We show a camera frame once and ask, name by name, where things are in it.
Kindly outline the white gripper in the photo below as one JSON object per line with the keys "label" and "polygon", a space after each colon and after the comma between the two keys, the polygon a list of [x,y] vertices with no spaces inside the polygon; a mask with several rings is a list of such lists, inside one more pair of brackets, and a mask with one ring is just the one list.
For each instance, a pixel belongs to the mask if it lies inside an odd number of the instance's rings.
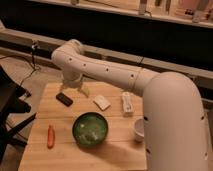
{"label": "white gripper", "polygon": [[[63,70],[62,75],[63,75],[63,84],[66,87],[78,88],[82,85],[82,75],[80,73],[71,70]],[[84,85],[82,85],[78,89],[78,91],[82,93],[85,97],[90,96],[89,89]]]}

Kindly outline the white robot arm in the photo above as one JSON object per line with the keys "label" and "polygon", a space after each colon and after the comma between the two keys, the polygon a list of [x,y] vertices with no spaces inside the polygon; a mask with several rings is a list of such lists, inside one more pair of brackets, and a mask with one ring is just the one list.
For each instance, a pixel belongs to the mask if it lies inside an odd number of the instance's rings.
{"label": "white robot arm", "polygon": [[187,76],[89,58],[75,39],[51,59],[69,81],[84,74],[143,98],[148,171],[208,171],[203,103]]}

